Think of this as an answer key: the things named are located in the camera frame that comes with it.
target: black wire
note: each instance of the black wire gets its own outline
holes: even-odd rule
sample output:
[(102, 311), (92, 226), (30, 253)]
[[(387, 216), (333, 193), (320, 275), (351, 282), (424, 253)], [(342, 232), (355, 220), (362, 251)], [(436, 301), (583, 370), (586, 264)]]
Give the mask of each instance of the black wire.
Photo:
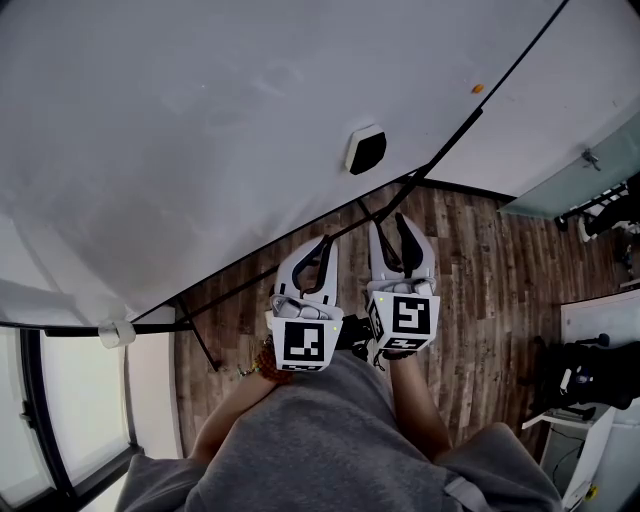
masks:
[(580, 446), (576, 446), (573, 450), (571, 450), (571, 451), (569, 451), (569, 452), (565, 453), (565, 454), (560, 458), (560, 460), (559, 460), (559, 461), (558, 461), (558, 463), (556, 464), (556, 467), (555, 467), (555, 468), (553, 468), (553, 473), (551, 473), (551, 480), (553, 481), (553, 485), (555, 485), (555, 486), (557, 487), (557, 485), (556, 485), (556, 471), (558, 470), (558, 467), (560, 466), (560, 464), (561, 464), (562, 462), (564, 462), (564, 460), (565, 460), (569, 455), (571, 455), (573, 452), (577, 452), (578, 450), (581, 450), (583, 446), (584, 446), (584, 441), (582, 441), (582, 443), (580, 444)]
[(584, 439), (582, 439), (581, 437), (571, 437), (568, 436), (567, 434), (563, 434), (562, 432), (558, 432), (555, 428), (551, 427), (551, 430), (553, 430), (556, 434), (561, 435), (562, 437), (566, 437), (567, 439), (575, 439), (576, 441), (580, 441), (584, 443)]

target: beaded bracelet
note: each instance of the beaded bracelet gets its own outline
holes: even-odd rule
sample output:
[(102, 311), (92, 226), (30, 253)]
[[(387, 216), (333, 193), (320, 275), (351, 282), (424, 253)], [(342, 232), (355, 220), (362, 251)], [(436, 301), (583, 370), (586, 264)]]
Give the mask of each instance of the beaded bracelet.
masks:
[(271, 336), (265, 340), (262, 351), (255, 358), (249, 370), (243, 372), (238, 367), (238, 374), (241, 377), (250, 373), (259, 373), (263, 378), (276, 384), (289, 384), (293, 379), (293, 372), (278, 370)]

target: forearm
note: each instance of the forearm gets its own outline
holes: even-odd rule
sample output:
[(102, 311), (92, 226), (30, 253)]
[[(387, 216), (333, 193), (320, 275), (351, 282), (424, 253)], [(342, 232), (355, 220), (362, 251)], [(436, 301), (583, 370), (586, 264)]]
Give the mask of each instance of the forearm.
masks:
[(429, 460), (451, 449), (449, 431), (433, 402), (414, 355), (390, 362), (396, 421), (402, 434)]
[(238, 387), (207, 418), (189, 458), (209, 464), (236, 420), (267, 396), (276, 386), (259, 373), (243, 377)]

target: window frame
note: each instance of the window frame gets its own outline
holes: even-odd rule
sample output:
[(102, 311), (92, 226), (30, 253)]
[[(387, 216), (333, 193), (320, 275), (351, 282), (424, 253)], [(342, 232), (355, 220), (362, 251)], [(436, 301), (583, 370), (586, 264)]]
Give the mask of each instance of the window frame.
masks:
[(129, 469), (131, 458), (144, 453), (138, 446), (131, 414), (131, 400), (128, 376), (128, 357), (125, 349), (124, 360), (124, 400), (127, 411), (129, 447), (120, 452), (91, 475), (72, 485), (64, 466), (56, 441), (47, 404), (44, 376), (42, 374), (41, 331), (20, 329), (20, 361), (25, 389), (23, 414), (37, 440), (42, 456), (53, 481), (53, 487), (46, 489), (18, 507), (11, 507), (0, 496), (1, 512), (34, 512), (38, 510), (79, 511), (108, 489)]

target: black pole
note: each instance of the black pole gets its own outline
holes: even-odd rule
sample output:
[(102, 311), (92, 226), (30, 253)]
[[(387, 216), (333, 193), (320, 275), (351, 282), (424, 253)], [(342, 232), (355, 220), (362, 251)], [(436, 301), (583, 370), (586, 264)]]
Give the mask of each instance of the black pole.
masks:
[(184, 302), (184, 299), (182, 297), (178, 297), (177, 300), (178, 300), (178, 305), (180, 306), (180, 309), (182, 309), (182, 314), (186, 319), (186, 324), (188, 325), (189, 329), (193, 331), (193, 334), (198, 340), (198, 344), (200, 345), (200, 348), (204, 352), (204, 355), (207, 358), (207, 361), (209, 361), (211, 368), (213, 368), (213, 370), (217, 372), (218, 368), (220, 368), (220, 366), (222, 365), (222, 361), (219, 361), (219, 360), (217, 361), (213, 359), (213, 357), (211, 356), (211, 352), (209, 352), (209, 350), (207, 349), (207, 346), (204, 344), (204, 340), (200, 336), (200, 333), (198, 332), (198, 328), (196, 327), (196, 324), (193, 322), (193, 318), (189, 316), (189, 309), (187, 308), (187, 304)]

